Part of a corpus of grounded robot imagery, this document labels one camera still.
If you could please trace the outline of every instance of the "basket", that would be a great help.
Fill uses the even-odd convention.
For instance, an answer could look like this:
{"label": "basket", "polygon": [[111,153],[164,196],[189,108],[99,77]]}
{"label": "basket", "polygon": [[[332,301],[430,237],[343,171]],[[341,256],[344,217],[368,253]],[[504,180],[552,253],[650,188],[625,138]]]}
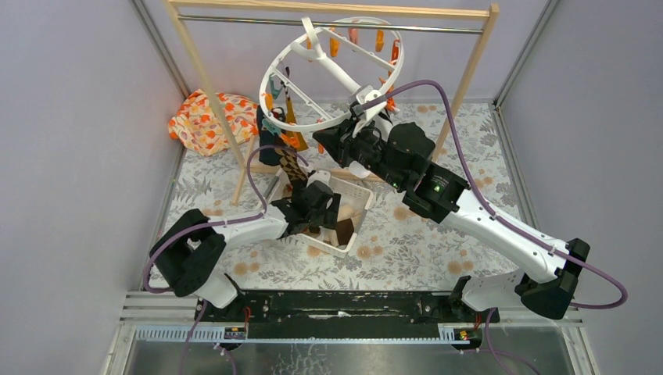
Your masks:
{"label": "basket", "polygon": [[[278,170],[276,177],[278,178],[276,185],[274,185],[271,191],[267,194],[268,202],[281,199],[283,196],[283,189],[289,183],[288,175],[285,174],[283,170]],[[345,245],[344,248],[337,248],[305,234],[295,234],[294,236],[282,239],[282,241],[288,244],[299,243],[301,245],[313,246],[319,248],[323,252],[343,258],[354,246],[354,241],[357,239],[357,233],[359,233],[359,229],[364,222],[366,212],[373,203],[373,191],[336,177],[329,178],[329,187],[332,191],[341,195],[341,207],[344,205],[350,205],[355,211],[361,212],[359,223],[354,228],[354,233],[352,233],[348,244]]]}

